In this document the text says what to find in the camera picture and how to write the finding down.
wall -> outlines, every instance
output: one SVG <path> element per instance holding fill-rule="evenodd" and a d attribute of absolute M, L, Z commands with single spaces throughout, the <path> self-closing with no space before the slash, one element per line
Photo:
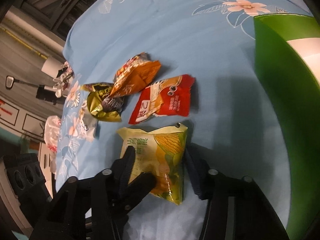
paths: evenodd
<path fill-rule="evenodd" d="M 16 238 L 18 240 L 28 240 L 29 239 L 25 235 L 22 235 L 22 234 L 19 234 L 19 233 L 16 233 L 16 232 L 13 232 L 13 234 L 16 236 Z"/>
<path fill-rule="evenodd" d="M 12 6 L 7 12 L 5 18 L 30 33 L 33 37 L 62 57 L 62 50 L 65 42 L 57 35 L 53 34 L 51 31 L 39 24 L 36 20 L 14 6 Z"/>
<path fill-rule="evenodd" d="M 4 82 L 8 75 L 35 85 L 54 85 L 52 77 L 41 71 L 45 58 L 15 40 L 6 32 L 6 28 L 5 25 L 4 29 L 0 29 L 0 96 L 45 119 L 50 115 L 61 115 L 62 105 L 54 106 L 53 103 L 36 98 L 37 87 L 14 84 L 11 90 L 6 90 Z"/>
<path fill-rule="evenodd" d="M 46 119 L 22 109 L 1 96 L 0 108 L 0 128 L 5 130 L 1 133 L 8 140 L 17 143 L 19 141 L 17 137 L 26 135 L 35 141 L 44 141 Z"/>

flower print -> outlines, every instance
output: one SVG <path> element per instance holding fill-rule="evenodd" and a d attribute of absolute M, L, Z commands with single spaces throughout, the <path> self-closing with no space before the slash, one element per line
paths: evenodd
<path fill-rule="evenodd" d="M 66 61 L 63 65 L 64 65 L 65 67 L 67 67 L 67 68 L 70 67 L 69 62 L 67 62 L 67 61 Z"/>
<path fill-rule="evenodd" d="M 244 10 L 244 12 L 250 16 L 259 15 L 258 11 L 270 13 L 268 9 L 263 8 L 266 6 L 265 4 L 258 2 L 252 3 L 248 0 L 236 0 L 236 2 L 224 2 L 223 4 L 233 5 L 232 7 L 228 8 L 228 11 L 230 12 L 239 12 Z"/>
<path fill-rule="evenodd" d="M 67 95 L 66 101 L 67 103 L 67 107 L 69 106 L 69 104 L 71 103 L 71 105 L 74 105 L 74 101 L 76 99 L 78 99 L 78 97 L 80 96 L 80 93 L 77 93 L 78 90 L 80 89 L 80 85 L 79 82 L 77 81 L 74 86 L 70 89 L 69 94 Z"/>
<path fill-rule="evenodd" d="M 73 118 L 73 125 L 69 129 L 69 135 L 72 135 L 75 137 L 78 136 L 77 125 L 78 125 L 78 119 L 74 117 Z"/>
<path fill-rule="evenodd" d="M 76 96 L 76 99 L 75 101 L 73 101 L 73 104 L 71 105 L 71 107 L 77 107 L 79 106 L 79 103 L 80 103 L 80 93 L 78 93 L 78 95 Z"/>

gold foil wrapper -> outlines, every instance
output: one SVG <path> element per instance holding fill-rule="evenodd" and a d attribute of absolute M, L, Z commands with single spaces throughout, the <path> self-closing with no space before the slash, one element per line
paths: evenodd
<path fill-rule="evenodd" d="M 83 90 L 89 91 L 87 98 L 88 111 L 99 121 L 121 122 L 123 98 L 110 98 L 112 90 L 110 83 L 83 85 Z"/>

yellow snack bag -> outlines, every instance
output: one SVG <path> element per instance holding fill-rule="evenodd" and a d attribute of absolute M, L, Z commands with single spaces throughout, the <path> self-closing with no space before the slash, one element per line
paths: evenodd
<path fill-rule="evenodd" d="M 121 158 L 128 146 L 136 150 L 129 183 L 141 172 L 151 171 L 157 178 L 151 193 L 179 205 L 183 185 L 181 159 L 186 146 L 187 127 L 178 123 L 177 127 L 167 126 L 152 132 L 124 127 L 117 133 L 124 140 Z"/>

blue bed sheet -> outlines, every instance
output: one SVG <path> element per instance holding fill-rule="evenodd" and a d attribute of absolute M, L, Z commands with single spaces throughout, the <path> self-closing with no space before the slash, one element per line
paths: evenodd
<path fill-rule="evenodd" d="M 253 16 L 306 14 L 287 0 L 97 0 L 69 32 L 64 56 L 76 77 L 64 106 L 57 153 L 57 190 L 69 176 L 92 177 L 120 155 L 121 127 L 145 130 L 182 122 L 189 141 L 212 168 L 227 176 L 252 176 L 287 224 L 290 171 L 272 105 L 254 73 Z M 140 52 L 160 60 L 156 80 L 196 78 L 189 117 L 155 117 L 128 125 L 139 95 L 128 97 L 122 122 L 99 122 L 93 142 L 76 120 L 87 94 L 79 85 L 111 82 L 116 70 Z M 184 201 L 176 206 L 148 195 L 133 211 L 124 239 L 198 239 L 206 201 L 186 174 Z"/>

